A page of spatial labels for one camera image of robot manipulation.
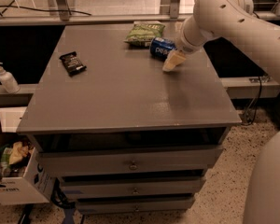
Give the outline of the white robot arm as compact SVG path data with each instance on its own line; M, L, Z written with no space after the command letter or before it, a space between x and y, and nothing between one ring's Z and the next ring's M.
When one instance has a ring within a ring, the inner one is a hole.
M207 41L223 37L280 85L280 26L253 16L252 0L195 0L177 27L169 72ZM249 180L243 224L280 224L280 131L262 148Z

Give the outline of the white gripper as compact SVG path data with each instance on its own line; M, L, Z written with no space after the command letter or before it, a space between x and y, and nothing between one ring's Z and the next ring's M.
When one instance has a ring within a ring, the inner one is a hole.
M186 54L198 51L207 39L193 17L175 24L175 46L178 50L171 50L164 62L162 70L170 72L186 60Z

